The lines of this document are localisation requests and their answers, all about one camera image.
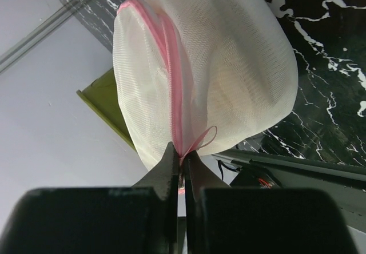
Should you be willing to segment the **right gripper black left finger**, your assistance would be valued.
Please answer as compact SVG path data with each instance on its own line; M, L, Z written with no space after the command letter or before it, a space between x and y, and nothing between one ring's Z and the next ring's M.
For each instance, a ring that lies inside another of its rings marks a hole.
M37 188L16 203L2 253L177 253L178 153L130 187Z

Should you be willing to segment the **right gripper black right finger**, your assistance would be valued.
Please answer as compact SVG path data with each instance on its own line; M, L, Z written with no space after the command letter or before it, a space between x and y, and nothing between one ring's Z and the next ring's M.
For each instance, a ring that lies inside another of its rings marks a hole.
M189 253L356 253L336 203L314 189L232 188L196 152L182 163Z

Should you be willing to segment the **white pink-trimmed mesh laundry bag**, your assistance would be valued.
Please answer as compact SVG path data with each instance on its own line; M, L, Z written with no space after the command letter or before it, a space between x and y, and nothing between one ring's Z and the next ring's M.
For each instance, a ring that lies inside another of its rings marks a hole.
M180 157L223 152L293 109L293 49L264 0L126 0L114 20L118 104L152 169L172 142Z

